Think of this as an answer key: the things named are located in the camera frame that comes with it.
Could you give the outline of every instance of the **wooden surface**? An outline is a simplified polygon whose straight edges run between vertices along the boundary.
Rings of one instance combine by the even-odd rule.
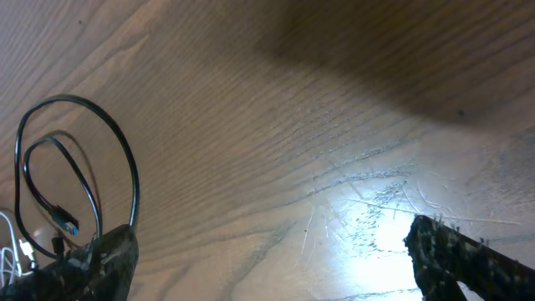
[[[23,113],[79,94],[140,170],[130,300],[420,300],[401,241],[415,211],[535,267],[533,16],[529,1],[2,1],[1,204]],[[54,105],[23,145],[57,129],[89,155],[104,231],[126,223],[110,130]],[[32,168],[86,243],[67,163],[44,147]]]

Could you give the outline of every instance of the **coiled black cable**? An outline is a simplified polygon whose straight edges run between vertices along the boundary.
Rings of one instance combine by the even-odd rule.
[[[117,137],[117,140],[119,140],[119,143],[121,144],[123,151],[126,155],[126,160],[128,161],[128,166],[130,168],[130,176],[132,178],[132,208],[130,211],[130,220],[129,220],[129,225],[132,228],[134,228],[135,226],[135,219],[137,217],[137,210],[138,210],[139,202],[140,202],[140,180],[138,176],[137,167],[135,165],[134,155],[132,155],[132,151],[128,145],[128,142],[126,141],[125,135],[123,134],[123,132],[121,131],[117,123],[111,118],[111,116],[109,116],[102,108],[100,108],[98,105],[94,104],[93,102],[87,99],[81,98],[79,96],[68,95],[68,94],[60,94],[60,95],[52,96],[52,97],[45,99],[41,103],[35,105],[32,109],[26,112],[26,114],[24,114],[23,118],[21,119],[20,124],[18,126],[18,130],[17,130],[17,138],[15,140],[15,154],[14,154],[15,155],[15,220],[24,238],[26,238],[26,240],[30,242],[36,250],[38,250],[43,255],[46,255],[50,258],[56,258],[56,256],[53,253],[45,250],[43,247],[39,246],[37,242],[35,242],[31,238],[28,231],[26,230],[26,227],[23,224],[23,220],[20,215],[20,168],[21,168],[23,130],[24,130],[24,126],[26,125],[28,121],[28,118],[36,110],[39,110],[45,105],[50,105],[55,102],[74,103],[77,105],[82,105],[83,107],[89,109],[90,111],[95,113],[97,116],[99,116],[100,119],[102,119],[109,126],[109,128],[111,128],[111,130],[114,132],[115,136]],[[30,170],[29,170],[29,159],[30,159],[32,151],[35,149],[35,147],[42,145],[43,143],[52,143],[53,145],[55,145],[61,151],[64,157],[67,159],[67,161],[73,168],[74,173],[79,178],[80,183],[84,187],[86,195],[89,198],[89,202],[91,203],[91,206],[93,207],[93,213],[94,213],[94,218],[95,218],[96,228],[97,228],[97,237],[99,237],[100,235],[102,235],[102,219],[100,215],[100,210],[97,207],[96,202],[94,201],[93,193],[91,192],[91,189],[89,188],[87,181],[85,180],[80,169],[74,162],[74,159],[72,158],[72,156],[69,154],[69,152],[65,149],[65,147],[58,140],[54,139],[50,135],[46,135],[45,137],[33,143],[28,148],[27,152],[24,155],[23,174],[24,174],[24,179],[28,184],[28,188],[30,192],[32,193],[33,197],[36,199],[38,204],[54,217],[54,214],[56,214],[55,210],[58,207],[54,207],[52,204],[50,204],[43,197],[43,195],[38,191],[37,187],[35,187],[35,185],[33,184],[32,177],[30,175]]]

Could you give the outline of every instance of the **black cable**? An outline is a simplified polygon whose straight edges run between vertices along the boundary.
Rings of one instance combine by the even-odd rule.
[[[17,222],[17,226],[20,230],[20,232],[23,234],[24,238],[32,244],[32,246],[41,252],[42,254],[50,257],[50,258],[56,258],[54,254],[51,252],[45,250],[43,247],[39,246],[37,242],[35,242],[31,236],[29,235],[28,231],[26,230],[26,227],[23,224],[23,220],[20,215],[20,165],[21,165],[21,152],[22,152],[22,139],[23,139],[23,130],[24,126],[26,125],[26,122],[28,121],[28,118],[30,115],[35,112],[36,110],[39,110],[40,108],[44,107],[45,105],[50,105],[54,102],[70,102],[77,105],[82,105],[83,107],[89,109],[93,113],[95,113],[97,116],[100,117],[114,132],[115,136],[117,137],[117,140],[119,140],[119,143],[121,144],[123,151],[125,152],[126,160],[128,161],[128,165],[130,168],[130,176],[132,178],[132,208],[130,212],[130,220],[129,225],[130,227],[135,226],[135,219],[137,217],[137,210],[139,207],[140,202],[140,180],[137,172],[137,167],[135,165],[134,156],[132,155],[132,151],[128,145],[128,142],[126,141],[125,135],[121,131],[120,127],[115,123],[115,121],[109,116],[102,108],[100,108],[98,105],[94,104],[93,102],[78,97],[74,95],[67,95],[67,94],[61,94],[49,97],[45,99],[43,102],[35,105],[32,109],[30,109],[26,114],[24,114],[23,118],[20,121],[20,124],[18,126],[17,130],[17,138],[15,140],[15,220]],[[42,140],[37,141],[35,144],[30,146],[31,150],[37,147],[38,145],[44,143],[44,142],[51,142],[54,145],[56,145],[60,151],[62,151],[62,148],[64,150],[64,147],[61,145],[61,143],[58,142],[58,144],[54,143],[56,141],[52,137],[44,137]],[[46,201],[46,199],[41,195],[41,193],[38,192],[37,188],[33,185],[33,182],[31,181],[31,176],[29,175],[29,157],[31,154],[31,150],[28,149],[28,152],[25,154],[25,158],[27,158],[25,162],[25,170],[28,171],[24,173],[25,179],[28,181],[28,186],[30,186],[30,190],[34,188],[34,191],[32,191],[33,196],[36,198],[39,205],[43,206],[47,211],[54,210],[54,207]],[[84,179],[84,177],[81,175],[81,173],[78,173],[79,168],[76,166],[76,163],[74,160],[72,160],[72,157],[70,154],[66,151],[62,154],[65,156],[65,158],[69,161],[69,164],[73,167],[74,172],[77,174],[80,182],[82,183],[82,186],[84,186],[84,189],[86,191],[86,194],[92,196],[92,193],[90,192],[89,186],[87,185],[87,181]],[[89,197],[89,201],[92,202],[91,206],[94,208],[95,213],[95,219],[97,220],[97,228],[102,229],[101,224],[99,226],[99,210],[96,204],[94,203],[94,198]]]

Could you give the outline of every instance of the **brown wood grain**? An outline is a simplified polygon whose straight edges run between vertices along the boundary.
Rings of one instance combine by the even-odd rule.
[[[0,206],[23,113],[78,94],[140,170],[131,300],[420,299],[401,241],[416,210],[535,267],[533,16],[529,1],[0,2]],[[53,105],[23,145],[57,129],[89,155],[104,231],[126,223],[111,131]],[[67,163],[43,147],[32,168],[86,243]],[[26,188],[22,203],[50,248]]]

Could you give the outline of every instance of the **wooden table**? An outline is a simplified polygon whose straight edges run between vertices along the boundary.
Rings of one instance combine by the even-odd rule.
[[[1,205],[23,113],[78,94],[117,120],[140,170],[131,300],[419,300],[402,242],[415,212],[535,267],[534,15],[525,1],[0,2]],[[126,223],[111,131],[53,105],[23,145],[57,129],[89,155],[104,231]],[[86,243],[94,217],[67,162],[43,147],[31,164]],[[22,203],[50,249],[25,187]]]

